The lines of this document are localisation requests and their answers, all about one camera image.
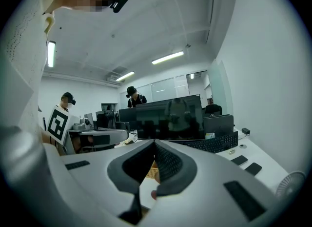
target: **office chair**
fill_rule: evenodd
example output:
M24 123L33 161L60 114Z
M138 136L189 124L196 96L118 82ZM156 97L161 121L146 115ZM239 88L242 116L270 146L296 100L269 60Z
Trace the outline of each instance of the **office chair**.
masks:
M211 115L220 116L222 115L222 107L217 104L210 104L206 106L204 114L205 117L210 117Z

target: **smartphone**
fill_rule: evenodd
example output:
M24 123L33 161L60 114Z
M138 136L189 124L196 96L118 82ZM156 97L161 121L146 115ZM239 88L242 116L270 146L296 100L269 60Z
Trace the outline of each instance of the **smartphone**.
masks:
M252 175L257 175L259 171L261 171L262 167L256 163L252 163L250 166L248 166L245 171L249 172Z
M248 159L241 155L237 158L232 159L231 161L236 165L242 165L242 164L246 163L248 161Z

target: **fluorescent ceiling light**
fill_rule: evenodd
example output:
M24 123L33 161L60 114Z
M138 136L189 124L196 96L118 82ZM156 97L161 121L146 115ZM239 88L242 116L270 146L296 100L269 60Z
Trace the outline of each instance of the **fluorescent ceiling light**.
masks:
M133 74L134 74L134 72L130 72L130 73L128 73L128 74L126 74L126 75L120 77L120 78L117 79L116 81L121 81L121 80L123 80L123 79L125 79L125 78L127 78L127 77L129 77L129 76L131 76L131 75L133 75Z
M163 62L163 61L167 61L167 60L173 59L173 58L175 58L175 57L182 56L183 54L184 54L183 51L182 51L182 52L178 52L178 53L174 53L174 54L168 55L168 56L166 56L166 57L160 58L160 59L158 59L158 60L152 61L152 63L153 63L154 65L156 65L156 64L161 63L161 62Z
M48 67L54 66L54 51L55 51L55 42L49 41L48 43Z

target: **keyboard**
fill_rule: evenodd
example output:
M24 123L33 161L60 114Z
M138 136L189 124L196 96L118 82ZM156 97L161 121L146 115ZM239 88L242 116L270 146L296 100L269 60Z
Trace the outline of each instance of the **keyboard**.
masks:
M238 146L238 132L206 140L170 140L170 142L211 153L218 153Z

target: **sleeve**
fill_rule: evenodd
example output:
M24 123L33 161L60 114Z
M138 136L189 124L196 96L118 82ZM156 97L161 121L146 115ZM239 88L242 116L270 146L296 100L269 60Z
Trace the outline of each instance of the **sleeve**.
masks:
M146 97L143 95L143 97L142 97L142 104L146 104L146 103L147 103Z

